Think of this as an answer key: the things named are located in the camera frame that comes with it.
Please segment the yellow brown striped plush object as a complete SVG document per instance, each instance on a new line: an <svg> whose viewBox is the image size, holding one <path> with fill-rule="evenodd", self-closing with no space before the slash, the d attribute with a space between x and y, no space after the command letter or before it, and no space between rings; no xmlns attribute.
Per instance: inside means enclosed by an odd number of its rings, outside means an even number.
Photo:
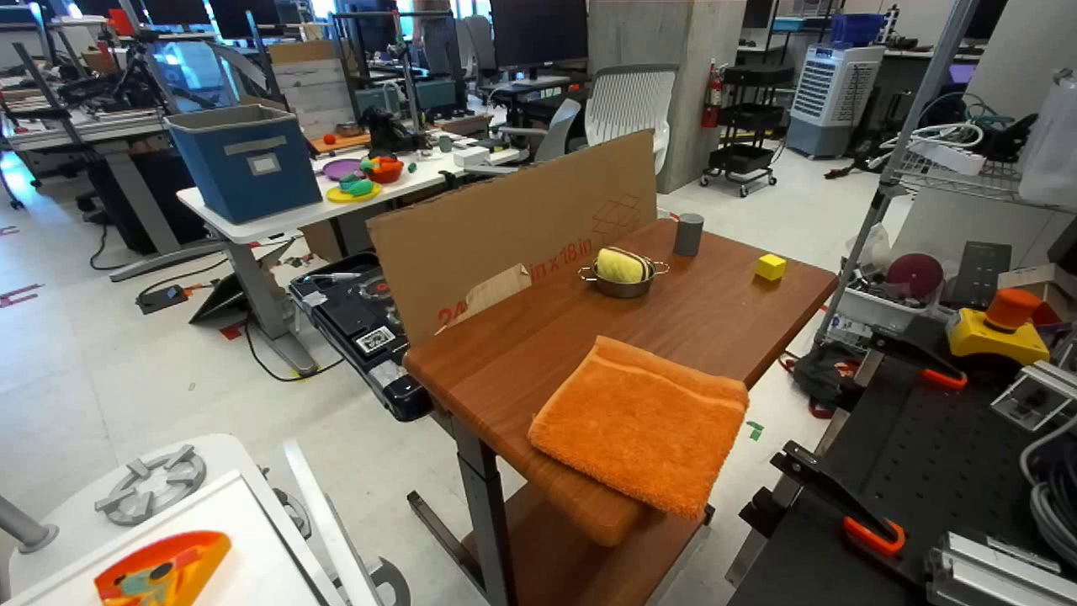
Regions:
<svg viewBox="0 0 1077 606"><path fill-rule="evenodd" d="M598 250L597 253L597 276L601 283L637 285L651 278L651 264L627 250Z"/></svg>

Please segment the small metal pot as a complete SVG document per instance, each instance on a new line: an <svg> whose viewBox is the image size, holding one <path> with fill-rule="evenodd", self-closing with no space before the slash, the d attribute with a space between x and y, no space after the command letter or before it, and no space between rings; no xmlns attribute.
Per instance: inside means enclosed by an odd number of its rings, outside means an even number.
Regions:
<svg viewBox="0 0 1077 606"><path fill-rule="evenodd" d="M578 278L591 288L598 288L601 295L611 301L640 301L653 288L653 283L665 273L663 264L643 259L643 264L620 264L620 267L606 267L606 264L588 264L578 269Z"/></svg>

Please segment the cardboard panel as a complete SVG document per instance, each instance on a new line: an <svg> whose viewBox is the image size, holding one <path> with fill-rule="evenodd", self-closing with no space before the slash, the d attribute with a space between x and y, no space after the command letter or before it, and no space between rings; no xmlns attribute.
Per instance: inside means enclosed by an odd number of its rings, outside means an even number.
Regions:
<svg viewBox="0 0 1077 606"><path fill-rule="evenodd" d="M653 133L622 133L511 174L462 184L367 221L410 342L454 323L502 269L533 278L585 264L656 218Z"/></svg>

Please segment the wooden desk with metal legs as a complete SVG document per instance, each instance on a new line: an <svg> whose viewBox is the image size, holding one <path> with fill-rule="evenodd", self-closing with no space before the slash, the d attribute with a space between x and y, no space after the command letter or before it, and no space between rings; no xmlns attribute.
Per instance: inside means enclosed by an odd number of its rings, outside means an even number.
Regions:
<svg viewBox="0 0 1077 606"><path fill-rule="evenodd" d="M424 341L407 370L456 445L471 532L449 537L488 606L643 606L708 521L748 387L836 276L708 237L651 292L575 267Z"/></svg>

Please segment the orange towel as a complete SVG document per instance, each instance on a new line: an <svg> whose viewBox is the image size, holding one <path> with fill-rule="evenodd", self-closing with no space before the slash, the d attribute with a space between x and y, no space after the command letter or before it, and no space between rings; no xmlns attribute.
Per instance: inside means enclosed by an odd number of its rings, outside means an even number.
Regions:
<svg viewBox="0 0 1077 606"><path fill-rule="evenodd" d="M748 387L597 337L529 423L529 441L665 514L700 514L748 415Z"/></svg>

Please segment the grey cylinder cup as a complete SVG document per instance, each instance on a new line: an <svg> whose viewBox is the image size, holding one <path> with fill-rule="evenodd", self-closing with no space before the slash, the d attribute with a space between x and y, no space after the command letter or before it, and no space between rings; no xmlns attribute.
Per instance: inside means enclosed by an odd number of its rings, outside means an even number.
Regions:
<svg viewBox="0 0 1077 606"><path fill-rule="evenodd" d="M674 232L674 253L675 257L697 257L700 253L700 238L703 238L703 218L697 213L681 213L674 218L675 232Z"/></svg>

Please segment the white side table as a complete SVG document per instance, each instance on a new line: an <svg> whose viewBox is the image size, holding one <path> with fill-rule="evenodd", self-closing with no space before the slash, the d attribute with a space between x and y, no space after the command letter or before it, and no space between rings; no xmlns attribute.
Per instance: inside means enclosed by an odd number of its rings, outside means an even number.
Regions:
<svg viewBox="0 0 1077 606"><path fill-rule="evenodd" d="M276 232L299 232L306 227L334 221L354 213L382 213L394 201L421 201L469 178L462 147L403 154L400 178L391 184L378 184L355 201L331 198L334 182L324 174L324 160L312 160L311 173L317 174L317 196L306 196L296 209L278 209L250 221L217 214L204 201L204 192L200 184L179 187L179 201L222 238L233 273L240 276L240 285L250 301L253 319L270 341L274 354L299 376L311 376L317 370L317 360L293 333L293 303L278 288L276 276L255 259L253 246Z"/></svg>

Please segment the colourful toy plates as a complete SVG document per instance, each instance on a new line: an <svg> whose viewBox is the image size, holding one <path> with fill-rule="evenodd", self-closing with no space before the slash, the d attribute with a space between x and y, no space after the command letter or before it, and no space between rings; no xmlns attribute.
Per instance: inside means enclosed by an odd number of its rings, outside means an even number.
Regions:
<svg viewBox="0 0 1077 606"><path fill-rule="evenodd" d="M403 160L396 154L334 159L324 164L324 178L331 178L326 198L334 204L372 201L380 187L400 174Z"/></svg>

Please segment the yellow cube block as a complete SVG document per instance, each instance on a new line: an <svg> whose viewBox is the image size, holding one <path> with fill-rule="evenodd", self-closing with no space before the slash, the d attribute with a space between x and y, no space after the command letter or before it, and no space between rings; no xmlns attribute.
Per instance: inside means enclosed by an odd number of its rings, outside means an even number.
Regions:
<svg viewBox="0 0 1077 606"><path fill-rule="evenodd" d="M768 283L777 283L789 269L789 259L783 257L773 257L773 253L763 253L753 267L753 276L758 278L768 278Z"/></svg>

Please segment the blue storage box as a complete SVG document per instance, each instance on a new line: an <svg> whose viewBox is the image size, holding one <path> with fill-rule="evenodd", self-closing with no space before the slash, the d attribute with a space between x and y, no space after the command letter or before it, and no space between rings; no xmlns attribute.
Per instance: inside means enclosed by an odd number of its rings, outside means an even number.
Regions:
<svg viewBox="0 0 1077 606"><path fill-rule="evenodd" d="M318 198L311 140L289 112L240 103L164 122L204 204L243 227Z"/></svg>

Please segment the white portable air cooler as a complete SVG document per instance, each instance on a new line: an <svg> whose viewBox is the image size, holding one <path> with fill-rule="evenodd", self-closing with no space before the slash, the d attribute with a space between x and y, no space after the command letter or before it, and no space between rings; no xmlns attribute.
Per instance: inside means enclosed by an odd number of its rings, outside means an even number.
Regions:
<svg viewBox="0 0 1077 606"><path fill-rule="evenodd" d="M865 114L881 57L881 46L812 46L783 143L809 159L841 159Z"/></svg>

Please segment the white toy stove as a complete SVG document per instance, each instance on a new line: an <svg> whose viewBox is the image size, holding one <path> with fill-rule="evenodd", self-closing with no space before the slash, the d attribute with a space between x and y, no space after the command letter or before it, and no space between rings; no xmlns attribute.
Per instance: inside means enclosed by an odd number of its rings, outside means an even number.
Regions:
<svg viewBox="0 0 1077 606"><path fill-rule="evenodd" d="M102 606L99 573L179 532L233 537L195 606L410 606L394 563L364 563L302 448L286 441L283 457L293 490L240 438L204 435L102 473L45 519L7 505L2 606Z"/></svg>

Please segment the orange toy on stove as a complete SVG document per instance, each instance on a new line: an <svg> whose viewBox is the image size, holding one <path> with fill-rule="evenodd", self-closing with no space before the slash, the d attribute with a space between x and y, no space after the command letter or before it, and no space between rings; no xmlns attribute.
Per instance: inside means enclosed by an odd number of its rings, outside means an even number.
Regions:
<svg viewBox="0 0 1077 606"><path fill-rule="evenodd" d="M226 532L179 532L129 553L93 574L102 606L195 606L233 553Z"/></svg>

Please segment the yellow orange emergency stop button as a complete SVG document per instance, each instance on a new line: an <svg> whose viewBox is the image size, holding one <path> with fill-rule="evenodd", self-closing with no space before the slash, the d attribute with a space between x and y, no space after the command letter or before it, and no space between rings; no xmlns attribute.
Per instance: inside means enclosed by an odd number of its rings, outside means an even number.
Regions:
<svg viewBox="0 0 1077 606"><path fill-rule="evenodd" d="M1027 288L999 288L986 310L962 306L950 323L952 357L1006 357L1016 365L1045 360L1051 351L1033 323L1039 295Z"/></svg>

